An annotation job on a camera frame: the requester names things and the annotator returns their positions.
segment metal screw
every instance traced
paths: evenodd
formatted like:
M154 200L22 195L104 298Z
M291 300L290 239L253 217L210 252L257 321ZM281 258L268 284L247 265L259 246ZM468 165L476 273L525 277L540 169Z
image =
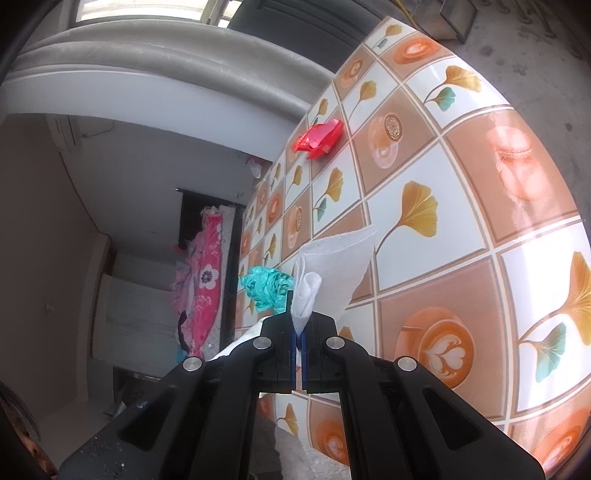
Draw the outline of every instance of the metal screw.
M398 360L398 367L405 372L412 372L417 367L417 361L409 356L403 356Z
M202 365L203 365L203 362L201 361L200 358L198 358L196 356L190 356L189 358L186 358L185 361L183 362L183 368L187 372L194 372L195 370L199 370Z
M328 348L332 348L333 350L338 350L339 348L343 348L345 346L345 341L341 337L330 337L326 341L326 346L328 346Z
M256 337L253 342L252 346L257 350L266 350L271 346L271 339L267 337Z

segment window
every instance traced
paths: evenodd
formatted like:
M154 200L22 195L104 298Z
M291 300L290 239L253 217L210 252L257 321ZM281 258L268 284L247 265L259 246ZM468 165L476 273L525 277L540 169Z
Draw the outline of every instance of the window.
M75 23L113 17L173 17L226 28L242 0L80 0Z

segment hair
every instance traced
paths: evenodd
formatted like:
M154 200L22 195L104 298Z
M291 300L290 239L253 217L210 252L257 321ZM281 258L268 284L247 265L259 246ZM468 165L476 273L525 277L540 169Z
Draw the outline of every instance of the hair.
M24 423L28 429L27 433L29 435L35 434L37 440L41 440L39 425L35 421L33 414L27 408L27 405L23 402L21 397L2 381L0 381L0 398L6 402L13 413Z

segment ceiling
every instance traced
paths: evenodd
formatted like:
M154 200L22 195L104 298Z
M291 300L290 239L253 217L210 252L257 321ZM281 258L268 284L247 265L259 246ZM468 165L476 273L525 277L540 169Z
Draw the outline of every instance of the ceiling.
M243 152L142 125L76 119L82 139L64 161L96 226L118 251L178 260L176 188L241 204L250 199L254 177Z

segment floor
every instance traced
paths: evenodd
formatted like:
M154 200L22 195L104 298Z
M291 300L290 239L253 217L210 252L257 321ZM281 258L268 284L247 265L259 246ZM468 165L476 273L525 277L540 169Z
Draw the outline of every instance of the floor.
M467 43L442 43L481 72L542 140L591 238L591 67L569 51L557 18L548 18L557 38L547 38L539 17L522 23L510 2L509 13L474 2L479 13Z

